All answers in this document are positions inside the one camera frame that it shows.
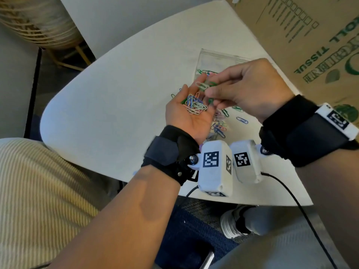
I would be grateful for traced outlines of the brown printed cardboard box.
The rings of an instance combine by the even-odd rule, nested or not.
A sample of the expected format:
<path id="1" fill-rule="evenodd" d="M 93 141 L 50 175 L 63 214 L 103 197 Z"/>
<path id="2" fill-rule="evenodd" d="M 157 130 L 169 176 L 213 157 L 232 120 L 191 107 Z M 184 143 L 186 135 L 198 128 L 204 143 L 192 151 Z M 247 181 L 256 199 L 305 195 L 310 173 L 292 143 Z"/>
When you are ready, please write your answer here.
<path id="1" fill-rule="evenodd" d="M 226 0 L 291 83 L 359 128 L 359 0 Z"/>

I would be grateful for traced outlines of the person's right forearm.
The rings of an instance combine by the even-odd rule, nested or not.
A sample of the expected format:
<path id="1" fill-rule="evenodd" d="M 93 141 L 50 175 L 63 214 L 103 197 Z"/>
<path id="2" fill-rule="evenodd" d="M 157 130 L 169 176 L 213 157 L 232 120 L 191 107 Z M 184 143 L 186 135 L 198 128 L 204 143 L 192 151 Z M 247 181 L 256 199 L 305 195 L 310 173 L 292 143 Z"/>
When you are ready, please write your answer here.
<path id="1" fill-rule="evenodd" d="M 359 150 L 338 149 L 295 170 L 337 250 L 359 269 Z"/>

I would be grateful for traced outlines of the grey panel with black edge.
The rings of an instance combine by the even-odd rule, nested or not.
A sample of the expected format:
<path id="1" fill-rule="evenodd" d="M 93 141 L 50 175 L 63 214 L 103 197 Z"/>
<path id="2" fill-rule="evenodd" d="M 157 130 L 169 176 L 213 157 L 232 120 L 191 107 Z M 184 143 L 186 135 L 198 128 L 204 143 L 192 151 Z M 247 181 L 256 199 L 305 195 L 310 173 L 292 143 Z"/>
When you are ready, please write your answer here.
<path id="1" fill-rule="evenodd" d="M 41 140 L 34 113 L 42 51 L 0 24 L 0 139 Z"/>

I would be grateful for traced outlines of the wooden stand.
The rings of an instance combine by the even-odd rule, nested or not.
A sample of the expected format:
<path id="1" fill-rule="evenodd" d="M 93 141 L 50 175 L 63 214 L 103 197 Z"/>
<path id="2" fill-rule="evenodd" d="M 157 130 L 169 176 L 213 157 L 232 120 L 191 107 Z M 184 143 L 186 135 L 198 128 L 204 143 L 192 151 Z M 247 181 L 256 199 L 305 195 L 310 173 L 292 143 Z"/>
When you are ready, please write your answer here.
<path id="1" fill-rule="evenodd" d="M 88 45 L 81 46 L 80 44 L 65 49 L 48 49 L 44 48 L 43 51 L 46 53 L 51 61 L 57 67 L 63 67 L 74 71 L 82 72 L 85 68 L 92 64 L 90 58 L 86 55 L 85 50 L 88 49 Z M 80 63 L 84 63 L 84 67 L 75 65 L 75 61 L 79 60 Z"/>

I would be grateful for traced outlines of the person's left hand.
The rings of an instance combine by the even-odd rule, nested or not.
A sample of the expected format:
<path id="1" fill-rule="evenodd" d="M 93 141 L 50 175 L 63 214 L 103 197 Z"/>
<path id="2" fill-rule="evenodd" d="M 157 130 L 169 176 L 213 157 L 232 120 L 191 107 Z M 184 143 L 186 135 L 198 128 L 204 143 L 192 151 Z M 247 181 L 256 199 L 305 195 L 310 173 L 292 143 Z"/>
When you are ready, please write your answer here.
<path id="1" fill-rule="evenodd" d="M 203 75 L 196 81 L 204 82 L 205 80 L 206 75 Z M 181 91 L 179 92 L 185 92 L 186 97 L 189 94 L 195 95 L 199 92 L 199 88 L 195 85 L 196 81 L 194 81 L 190 86 L 183 85 Z M 202 144 L 209 135 L 213 122 L 213 116 L 217 110 L 212 103 L 208 103 L 209 98 L 205 96 L 203 92 L 200 92 L 200 98 L 208 109 L 201 112 L 199 115 L 189 114 L 184 105 L 184 109 L 179 113 L 165 113 L 165 122 L 167 126 L 174 126 L 185 131 L 198 144 Z"/>

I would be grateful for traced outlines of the person's right hand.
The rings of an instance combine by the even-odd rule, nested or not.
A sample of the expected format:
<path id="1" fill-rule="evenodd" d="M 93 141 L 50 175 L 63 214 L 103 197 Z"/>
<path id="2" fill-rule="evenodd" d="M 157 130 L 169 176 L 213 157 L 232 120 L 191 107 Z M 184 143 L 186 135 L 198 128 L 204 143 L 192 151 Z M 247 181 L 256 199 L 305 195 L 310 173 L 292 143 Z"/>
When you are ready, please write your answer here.
<path id="1" fill-rule="evenodd" d="M 260 123 L 295 96 L 266 58 L 237 64 L 218 74 L 219 85 L 248 85 L 243 99 L 219 99 L 219 106 L 238 106 Z"/>

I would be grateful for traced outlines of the clear plastic zip bag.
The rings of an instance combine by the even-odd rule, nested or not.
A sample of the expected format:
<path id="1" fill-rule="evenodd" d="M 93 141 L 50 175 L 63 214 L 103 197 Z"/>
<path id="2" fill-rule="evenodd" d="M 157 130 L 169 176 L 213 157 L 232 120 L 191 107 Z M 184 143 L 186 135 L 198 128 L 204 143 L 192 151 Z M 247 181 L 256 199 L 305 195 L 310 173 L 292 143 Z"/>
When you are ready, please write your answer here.
<path id="1" fill-rule="evenodd" d="M 216 52 L 207 49 L 201 49 L 196 60 L 194 80 L 205 73 L 207 76 L 215 75 L 222 72 L 227 67 L 235 66 L 252 61 L 252 59 L 239 56 Z"/>

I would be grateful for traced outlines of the beige ribbed cushion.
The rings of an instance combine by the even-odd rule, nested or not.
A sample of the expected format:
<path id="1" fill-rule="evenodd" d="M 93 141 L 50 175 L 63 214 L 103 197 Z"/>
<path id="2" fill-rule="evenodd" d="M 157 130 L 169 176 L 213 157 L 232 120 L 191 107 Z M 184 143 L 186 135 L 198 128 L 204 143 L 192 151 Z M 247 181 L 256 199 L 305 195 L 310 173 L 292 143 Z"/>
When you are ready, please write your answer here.
<path id="1" fill-rule="evenodd" d="M 0 269 L 51 262 L 109 202 L 98 181 L 43 143 L 0 139 Z"/>

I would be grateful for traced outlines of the metal chair leg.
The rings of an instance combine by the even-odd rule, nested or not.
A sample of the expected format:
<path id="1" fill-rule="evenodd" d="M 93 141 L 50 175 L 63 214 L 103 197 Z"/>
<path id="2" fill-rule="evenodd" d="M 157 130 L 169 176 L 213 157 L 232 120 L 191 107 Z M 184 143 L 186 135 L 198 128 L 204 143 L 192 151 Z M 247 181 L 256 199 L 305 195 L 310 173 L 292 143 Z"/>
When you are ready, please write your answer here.
<path id="1" fill-rule="evenodd" d="M 214 257 L 215 257 L 214 251 L 210 250 L 199 269 L 209 269 L 209 267 L 211 266 L 214 260 Z"/>

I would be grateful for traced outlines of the handful of pastel paper clips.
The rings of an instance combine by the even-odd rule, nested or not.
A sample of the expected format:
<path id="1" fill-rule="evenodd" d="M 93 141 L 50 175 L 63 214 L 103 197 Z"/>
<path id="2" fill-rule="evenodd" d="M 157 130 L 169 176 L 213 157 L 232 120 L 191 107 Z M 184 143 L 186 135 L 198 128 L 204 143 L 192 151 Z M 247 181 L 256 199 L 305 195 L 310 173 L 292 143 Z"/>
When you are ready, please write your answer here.
<path id="1" fill-rule="evenodd" d="M 184 99 L 181 104 L 184 105 L 189 114 L 199 115 L 201 112 L 204 112 L 208 107 L 203 103 L 199 98 L 200 92 L 197 92 L 195 95 L 189 94 L 186 99 Z"/>

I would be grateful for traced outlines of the grey trouser leg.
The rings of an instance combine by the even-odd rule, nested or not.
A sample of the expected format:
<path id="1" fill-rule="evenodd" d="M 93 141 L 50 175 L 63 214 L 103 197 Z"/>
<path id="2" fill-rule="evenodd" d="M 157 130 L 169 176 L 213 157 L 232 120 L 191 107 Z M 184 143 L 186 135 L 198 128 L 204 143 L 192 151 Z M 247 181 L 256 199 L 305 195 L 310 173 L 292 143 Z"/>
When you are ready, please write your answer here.
<path id="1" fill-rule="evenodd" d="M 351 269 L 315 206 L 305 212 L 338 269 Z M 244 216 L 249 238 L 210 269 L 334 269 L 299 208 L 257 206 Z"/>

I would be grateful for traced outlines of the heap of assorted paper clips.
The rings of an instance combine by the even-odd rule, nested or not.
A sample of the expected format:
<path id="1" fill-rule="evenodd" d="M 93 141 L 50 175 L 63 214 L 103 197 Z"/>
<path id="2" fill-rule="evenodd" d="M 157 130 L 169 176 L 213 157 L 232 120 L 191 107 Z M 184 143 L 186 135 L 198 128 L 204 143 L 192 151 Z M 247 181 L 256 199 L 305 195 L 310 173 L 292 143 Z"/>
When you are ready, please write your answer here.
<path id="1" fill-rule="evenodd" d="M 215 75 L 211 75 L 211 76 L 207 76 L 206 75 L 206 80 L 204 81 L 204 82 L 206 82 L 206 81 L 213 81 L 213 82 L 216 82 L 218 85 L 219 85 L 219 83 L 220 83 L 220 81 L 219 80 L 217 80 L 216 79 L 216 77 L 218 76 L 219 74 L 215 74 Z M 223 110 L 225 109 L 225 107 L 220 107 L 219 106 L 219 103 L 220 103 L 220 100 L 218 100 L 218 99 L 214 99 L 214 98 L 209 98 L 209 101 L 208 101 L 208 103 L 209 104 L 213 104 L 215 107 L 216 107 L 216 112 L 215 112 L 215 114 L 214 114 L 214 116 L 213 116 L 213 122 L 212 122 L 212 126 L 211 126 L 211 128 L 210 128 L 210 132 L 209 132 L 209 135 L 211 135 L 212 133 L 213 134 L 217 134 L 217 135 L 220 135 L 220 136 L 222 136 L 222 137 L 224 137 L 224 133 L 226 132 L 226 131 L 228 131 L 228 124 L 225 122 L 225 118 L 226 118 L 226 116 L 224 115 L 224 113 L 223 113 Z"/>

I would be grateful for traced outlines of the person's left forearm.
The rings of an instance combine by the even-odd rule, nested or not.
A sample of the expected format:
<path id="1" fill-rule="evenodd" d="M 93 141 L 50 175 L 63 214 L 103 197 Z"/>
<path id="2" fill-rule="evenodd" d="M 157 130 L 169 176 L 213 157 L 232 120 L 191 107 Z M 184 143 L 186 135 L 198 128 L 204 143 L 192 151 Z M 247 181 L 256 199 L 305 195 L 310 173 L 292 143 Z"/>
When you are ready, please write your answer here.
<path id="1" fill-rule="evenodd" d="M 180 187 L 142 167 L 48 269 L 152 269 Z"/>

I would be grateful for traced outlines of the woven wicker basket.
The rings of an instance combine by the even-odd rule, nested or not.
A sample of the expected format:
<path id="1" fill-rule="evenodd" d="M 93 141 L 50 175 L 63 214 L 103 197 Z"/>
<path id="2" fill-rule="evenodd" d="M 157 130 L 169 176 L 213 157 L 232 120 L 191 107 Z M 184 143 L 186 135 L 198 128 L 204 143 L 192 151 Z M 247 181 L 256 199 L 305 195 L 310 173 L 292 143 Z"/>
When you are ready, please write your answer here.
<path id="1" fill-rule="evenodd" d="M 42 48 L 68 49 L 84 40 L 61 0 L 0 0 L 0 23 Z"/>

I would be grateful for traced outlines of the white marker tag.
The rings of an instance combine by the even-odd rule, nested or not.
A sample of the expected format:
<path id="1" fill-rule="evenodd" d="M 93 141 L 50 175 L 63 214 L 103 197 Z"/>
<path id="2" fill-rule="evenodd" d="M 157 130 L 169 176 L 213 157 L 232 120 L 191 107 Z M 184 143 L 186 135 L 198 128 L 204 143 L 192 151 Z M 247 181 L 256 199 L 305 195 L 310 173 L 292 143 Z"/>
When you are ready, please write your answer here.
<path id="1" fill-rule="evenodd" d="M 358 136 L 359 128 L 339 114 L 330 104 L 322 104 L 315 113 L 345 135 L 349 141 L 355 140 Z"/>

